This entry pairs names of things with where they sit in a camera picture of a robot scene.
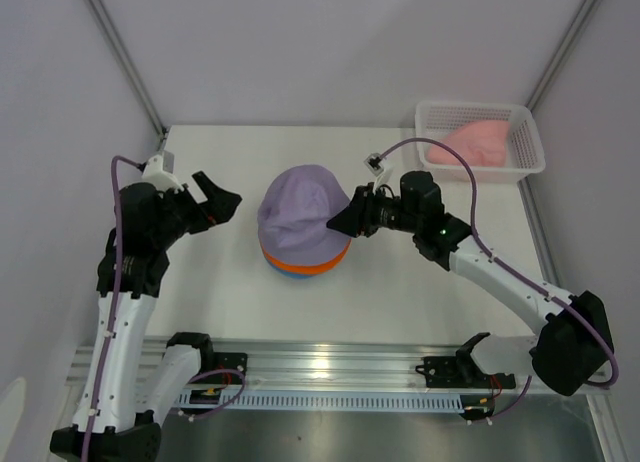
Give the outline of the purple bucket hat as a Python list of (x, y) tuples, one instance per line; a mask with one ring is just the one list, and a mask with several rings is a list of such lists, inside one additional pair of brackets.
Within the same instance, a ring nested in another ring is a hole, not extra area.
[(348, 204), (349, 197), (327, 168), (289, 168), (273, 180), (258, 208), (259, 243), (285, 264), (328, 262), (351, 238), (328, 229), (326, 222)]

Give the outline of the orange bucket hat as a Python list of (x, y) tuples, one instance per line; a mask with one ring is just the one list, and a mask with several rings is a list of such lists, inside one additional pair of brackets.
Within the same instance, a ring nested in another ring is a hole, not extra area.
[(260, 248), (265, 260), (269, 263), (271, 267), (277, 269), (279, 272), (284, 273), (289, 276), (296, 277), (314, 277), (317, 275), (324, 274), (332, 269), (334, 269), (345, 257), (347, 254), (351, 243), (347, 242), (344, 249), (335, 257), (330, 259), (328, 262), (317, 264), (317, 265), (291, 265), (285, 264), (284, 262), (272, 257), (265, 249), (262, 243), (260, 243)]

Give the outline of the blue bucket hat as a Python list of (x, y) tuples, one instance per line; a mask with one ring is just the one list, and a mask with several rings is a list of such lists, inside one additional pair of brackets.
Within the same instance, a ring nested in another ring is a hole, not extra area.
[(268, 260), (267, 263), (277, 273), (295, 280), (306, 280), (324, 273), (322, 268), (316, 268), (315, 266), (276, 264), (271, 260)]

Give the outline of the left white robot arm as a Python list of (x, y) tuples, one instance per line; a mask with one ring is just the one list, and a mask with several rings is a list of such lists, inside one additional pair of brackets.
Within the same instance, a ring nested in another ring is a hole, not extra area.
[(145, 334), (169, 267), (168, 251), (183, 236), (231, 220), (240, 195), (204, 172), (185, 185), (141, 181), (117, 187), (116, 224), (98, 266), (98, 331), (83, 395), (71, 424), (52, 433), (50, 451), (65, 461), (153, 461), (161, 430), (183, 388), (193, 382), (230, 385), (244, 372), (220, 364), (205, 333), (178, 332), (144, 383), (138, 369)]

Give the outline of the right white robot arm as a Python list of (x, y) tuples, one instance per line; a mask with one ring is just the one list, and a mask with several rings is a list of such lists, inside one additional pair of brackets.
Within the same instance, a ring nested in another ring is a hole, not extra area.
[(592, 384), (614, 355), (603, 302), (585, 291), (575, 295), (520, 274), (478, 240), (465, 221), (445, 210), (433, 177), (412, 171), (400, 193), (388, 196), (372, 184), (359, 186), (347, 207), (327, 226), (351, 238), (378, 229), (411, 234), (418, 252), (447, 272), (483, 289), (519, 317), (528, 336), (479, 333), (456, 352), (456, 374), (477, 386), (490, 375), (535, 376), (554, 392), (571, 396)]

